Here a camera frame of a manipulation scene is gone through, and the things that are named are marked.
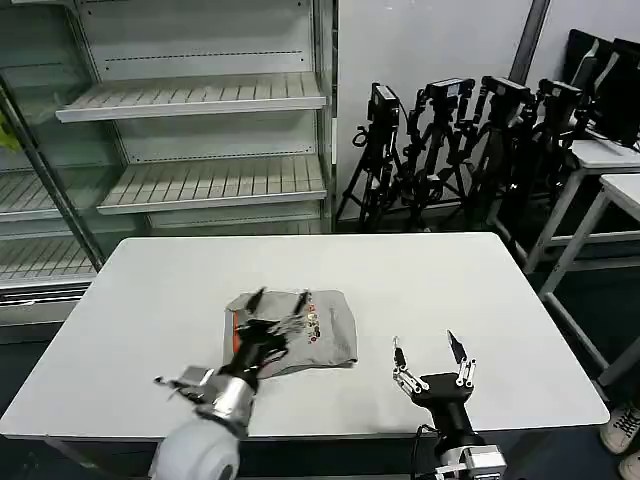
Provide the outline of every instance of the white shelf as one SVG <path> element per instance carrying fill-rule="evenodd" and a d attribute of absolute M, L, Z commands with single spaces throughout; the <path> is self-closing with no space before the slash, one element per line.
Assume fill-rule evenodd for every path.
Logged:
<path fill-rule="evenodd" d="M 326 198 L 317 155 L 129 165 L 105 215 L 303 202 Z"/>
<path fill-rule="evenodd" d="M 104 169 L 74 168 L 59 173 L 65 191 L 77 209 L 95 205 Z M 0 222 L 54 218 L 62 216 L 35 172 L 0 174 Z"/>
<path fill-rule="evenodd" d="M 155 212 L 148 215 L 149 223 L 153 228 L 221 227 L 318 220 L 321 217 L 322 206 L 317 201 L 175 210 L 172 212 Z"/>
<path fill-rule="evenodd" d="M 326 105 L 311 72 L 114 81 L 58 110 L 63 122 L 315 110 Z"/>
<path fill-rule="evenodd" d="M 154 230 L 154 236 L 185 235 L 183 229 L 164 228 Z M 195 227 L 189 230 L 189 236 L 245 236 L 245 235 L 320 235 L 322 234 L 321 220 L 299 220 L 287 222 L 249 223 L 244 225 L 224 225 L 210 227 Z"/>
<path fill-rule="evenodd" d="M 90 281 L 95 271 L 74 237 L 0 242 L 0 284 Z"/>

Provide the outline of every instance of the gray t-shirt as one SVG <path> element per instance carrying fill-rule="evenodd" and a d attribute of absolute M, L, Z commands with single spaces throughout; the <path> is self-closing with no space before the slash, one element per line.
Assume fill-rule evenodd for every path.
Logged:
<path fill-rule="evenodd" d="M 304 329 L 290 341 L 289 353 L 281 360 L 266 366 L 261 378 L 291 373 L 310 367 L 347 366 L 358 359 L 356 323 L 342 292 L 327 290 L 310 292 L 302 314 Z M 224 361 L 231 361 L 234 353 L 235 312 L 244 308 L 252 294 L 245 293 L 232 301 L 225 312 Z M 278 320 L 291 313 L 298 294 L 265 292 L 256 317 L 262 320 Z"/>

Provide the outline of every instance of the white desk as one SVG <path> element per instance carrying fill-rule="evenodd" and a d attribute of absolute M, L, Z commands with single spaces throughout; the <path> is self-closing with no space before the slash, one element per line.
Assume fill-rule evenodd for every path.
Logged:
<path fill-rule="evenodd" d="M 535 271 L 548 247 L 566 245 L 571 240 L 571 237 L 554 237 L 554 235 L 586 176 L 640 172 L 640 154 L 610 140 L 596 138 L 576 140 L 573 142 L 571 151 L 576 156 L 580 168 L 573 172 L 567 180 L 567 184 L 531 252 L 528 255 L 520 254 L 525 257 L 524 272 L 527 274 Z M 594 234 L 589 238 L 590 241 L 600 242 L 637 239 L 640 239 L 640 231 Z"/>
<path fill-rule="evenodd" d="M 593 201 L 551 275 L 540 289 L 540 299 L 557 311 L 596 363 L 603 369 L 602 374 L 598 377 L 598 382 L 601 385 L 610 385 L 640 360 L 640 338 L 632 343 L 615 362 L 610 364 L 554 293 L 611 202 L 640 222 L 640 174 L 603 175 L 600 181 L 603 185 L 602 190 Z"/>
<path fill-rule="evenodd" d="M 429 414 L 391 379 L 400 335 L 416 373 L 453 371 L 451 329 L 477 358 L 480 431 L 594 425 L 609 415 L 499 238 L 487 233 L 130 239 L 120 244 L 0 420 L 10 438 L 159 440 L 192 407 L 153 383 L 219 366 L 241 292 L 339 289 L 352 369 L 265 381 L 256 437 L 414 432 Z"/>

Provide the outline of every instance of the black tripod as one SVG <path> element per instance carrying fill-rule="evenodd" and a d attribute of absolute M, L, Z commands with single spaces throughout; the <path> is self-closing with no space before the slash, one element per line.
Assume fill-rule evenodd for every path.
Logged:
<path fill-rule="evenodd" d="M 484 77 L 476 114 L 484 110 L 489 93 L 491 113 L 478 133 L 478 143 L 488 135 L 482 157 L 474 172 L 465 208 L 470 228 L 484 227 L 500 188 L 507 185 L 513 168 L 514 135 L 512 125 L 516 121 L 522 103 L 531 102 L 528 88 L 504 78 Z"/>
<path fill-rule="evenodd" d="M 465 198 L 461 172 L 464 155 L 460 155 L 459 149 L 462 136 L 468 131 L 463 129 L 463 125 L 466 122 L 464 117 L 467 113 L 467 106 L 474 86 L 475 81 L 473 79 L 462 80 L 454 78 L 431 83 L 427 85 L 426 89 L 418 91 L 416 107 L 410 112 L 407 121 L 407 130 L 411 139 L 411 144 L 403 151 L 407 157 L 407 162 L 403 164 L 399 174 L 402 183 L 403 202 L 411 207 L 406 230 L 411 230 L 416 223 L 424 228 L 424 225 L 421 224 L 421 213 L 429 204 L 442 198 L 444 188 L 452 191 L 461 199 Z M 424 134 L 421 135 L 418 120 L 424 112 L 429 99 L 433 106 L 434 120 L 427 126 Z M 456 131 L 454 132 L 451 122 L 456 108 L 458 109 L 458 114 L 455 123 Z M 424 168 L 414 175 L 418 157 L 426 150 L 429 140 L 431 140 L 431 145 L 427 152 Z M 449 144 L 449 155 L 447 157 L 449 167 L 436 175 L 438 156 L 445 140 Z M 412 177 L 411 181 L 407 181 L 409 175 Z M 452 175 L 455 175 L 457 188 L 448 183 Z"/>
<path fill-rule="evenodd" d="M 582 91 L 571 85 L 550 80 L 540 81 L 532 108 L 537 111 L 543 103 L 545 117 L 535 128 L 522 128 L 516 133 L 518 162 L 514 165 L 512 181 L 507 187 L 500 210 L 501 220 L 514 236 L 518 233 L 522 212 L 536 188 L 539 189 L 540 183 L 543 183 L 543 190 L 549 193 L 552 204 L 564 184 L 562 177 L 567 168 L 572 139 L 563 139 L 572 133 L 569 121 L 582 96 Z"/>
<path fill-rule="evenodd" d="M 373 232 L 377 230 L 385 211 L 394 202 L 391 192 L 391 176 L 393 165 L 401 168 L 400 158 L 396 149 L 398 126 L 400 121 L 400 101 L 389 88 L 379 83 L 371 85 L 371 99 L 369 100 L 367 119 L 371 122 L 369 130 L 358 127 L 359 133 L 354 137 L 353 144 L 364 147 L 349 186 L 342 194 L 342 202 L 336 213 L 336 222 L 342 216 L 349 200 L 360 207 L 358 230 Z M 362 200 L 353 194 L 353 190 L 360 179 L 360 174 L 366 172 Z"/>

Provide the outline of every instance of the robotic arm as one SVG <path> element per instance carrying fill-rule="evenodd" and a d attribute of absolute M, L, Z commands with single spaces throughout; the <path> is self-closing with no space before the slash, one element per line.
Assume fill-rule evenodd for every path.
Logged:
<path fill-rule="evenodd" d="M 440 466 L 435 471 L 436 480 L 499 480 L 507 467 L 504 457 L 497 445 L 486 445 L 473 431 L 464 407 L 473 393 L 476 360 L 469 358 L 462 344 L 448 333 L 458 372 L 414 375 L 407 368 L 396 337 L 393 379 L 414 404 L 431 412 L 438 433 L 435 454 Z"/>
<path fill-rule="evenodd" d="M 302 331 L 302 293 L 293 312 L 278 322 L 256 318 L 264 288 L 238 312 L 246 316 L 237 334 L 240 347 L 218 371 L 188 367 L 177 380 L 156 378 L 195 405 L 196 418 L 172 432 L 160 445 L 151 467 L 153 480 L 233 480 L 240 465 L 238 444 L 246 437 L 258 374 L 285 356 L 291 336 Z"/>
<path fill-rule="evenodd" d="M 176 380 L 156 378 L 195 405 L 196 417 L 172 432 L 160 445 L 151 467 L 153 480 L 233 480 L 240 464 L 238 446 L 247 435 L 258 374 L 269 363 L 284 357 L 292 336 L 304 328 L 301 312 L 308 300 L 302 293 L 290 315 L 280 321 L 256 317 L 264 289 L 245 308 L 237 333 L 240 347 L 228 365 L 218 371 L 188 367 Z M 506 468 L 495 445 L 486 445 L 472 427 L 465 402 L 473 392 L 475 359 L 449 332 L 458 372 L 416 376 L 407 367 L 404 353 L 394 339 L 393 379 L 416 405 L 428 409 L 438 432 L 435 448 L 440 467 L 437 480 L 499 480 Z M 418 480 L 431 475 L 418 477 Z"/>

